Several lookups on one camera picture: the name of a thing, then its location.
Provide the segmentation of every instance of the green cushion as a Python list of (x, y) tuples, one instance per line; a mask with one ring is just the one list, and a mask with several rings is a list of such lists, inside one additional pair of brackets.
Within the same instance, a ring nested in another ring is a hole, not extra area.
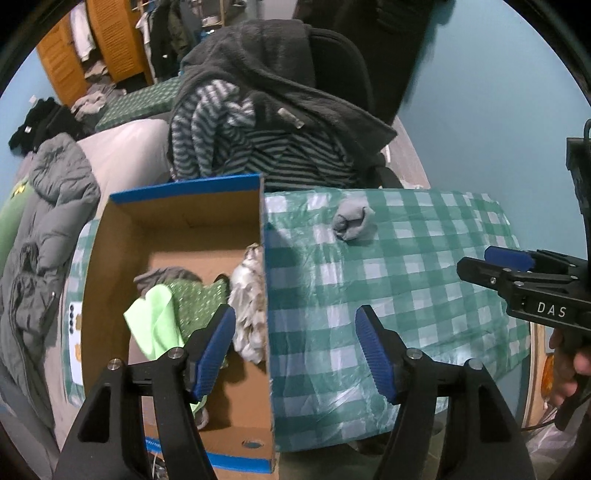
[(4, 272), (4, 265), (14, 245), (22, 214), (32, 192), (33, 187), (28, 184), (27, 179), (21, 180), (0, 210), (0, 276)]

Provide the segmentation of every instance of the crumpled white cloth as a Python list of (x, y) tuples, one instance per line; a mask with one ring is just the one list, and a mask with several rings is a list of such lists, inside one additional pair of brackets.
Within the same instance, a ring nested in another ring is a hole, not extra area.
[(263, 250), (258, 244), (246, 249), (244, 260), (230, 278), (232, 291), (228, 304), (236, 312), (234, 350), (254, 364), (265, 359), (267, 314)]
[(107, 97), (102, 92), (93, 92), (79, 98), (72, 105), (71, 112), (76, 115), (76, 120), (81, 121), (85, 115), (98, 113), (107, 103)]
[(90, 52), (96, 48), (95, 39), (90, 32), (88, 16), (86, 15), (86, 3), (81, 2), (70, 11), (70, 25), (76, 53), (82, 61), (90, 57)]

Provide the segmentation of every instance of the pile of clothes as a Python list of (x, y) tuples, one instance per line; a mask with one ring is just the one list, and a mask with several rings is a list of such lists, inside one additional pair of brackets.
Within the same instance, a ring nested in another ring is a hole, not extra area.
[(190, 0), (157, 0), (154, 10), (142, 14), (136, 28), (155, 83), (178, 75), (182, 58), (201, 39), (201, 18)]
[(252, 20), (185, 58), (171, 121), (174, 180), (259, 173), (268, 192), (355, 188), (395, 131), (316, 88), (310, 28)]
[[(141, 274), (134, 282), (140, 298), (124, 317), (148, 360), (184, 346), (191, 334), (205, 328), (217, 308), (228, 301), (229, 279), (223, 274), (213, 284), (204, 285), (201, 278), (183, 267), (166, 267)], [(191, 406), (199, 429), (209, 418), (206, 401), (207, 397)]]
[(100, 119), (105, 116), (108, 106), (123, 95), (126, 95), (125, 90), (115, 88), (115, 84), (106, 79), (90, 85), (86, 95), (72, 105), (71, 112), (87, 131), (94, 132)]
[(81, 147), (65, 133), (40, 146), (31, 161), (29, 187), (0, 281), (0, 364), (26, 399), (21, 402), (52, 428), (39, 364), (76, 241), (95, 214), (100, 188)]
[(20, 153), (26, 155), (37, 152), (45, 140), (60, 133), (66, 133), (78, 141), (92, 132), (84, 129), (69, 108), (57, 103), (53, 97), (39, 99), (27, 113), (24, 123), (13, 133), (8, 146), (10, 150), (20, 148)]

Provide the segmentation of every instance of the cardboard box flap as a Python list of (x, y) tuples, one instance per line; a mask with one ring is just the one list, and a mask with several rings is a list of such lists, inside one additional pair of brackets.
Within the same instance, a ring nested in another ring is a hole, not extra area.
[[(263, 241), (262, 202), (258, 175), (190, 180), (111, 195), (90, 256), (82, 306), (87, 392), (110, 359), (142, 361), (133, 358), (134, 342), (129, 341), (124, 318), (138, 297), (134, 278), (168, 266), (191, 270), (205, 285), (219, 274), (230, 276), (246, 248)], [(269, 473), (275, 453), (266, 367), (245, 362), (231, 349), (228, 364), (208, 396), (210, 422), (200, 432), (203, 443), (214, 466)], [(144, 414), (146, 437), (157, 440), (153, 413), (149, 417)]]

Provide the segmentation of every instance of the light blue wall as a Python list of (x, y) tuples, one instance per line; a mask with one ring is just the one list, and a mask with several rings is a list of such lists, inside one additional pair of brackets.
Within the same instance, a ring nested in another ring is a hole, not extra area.
[(524, 248), (585, 258), (565, 139), (582, 136), (589, 104), (504, 1), (438, 3), (399, 111), (429, 182), (489, 193)]
[(0, 97), (0, 205), (8, 197), (22, 157), (12, 154), (8, 140), (31, 109), (29, 99), (57, 96), (36, 50), (33, 50)]

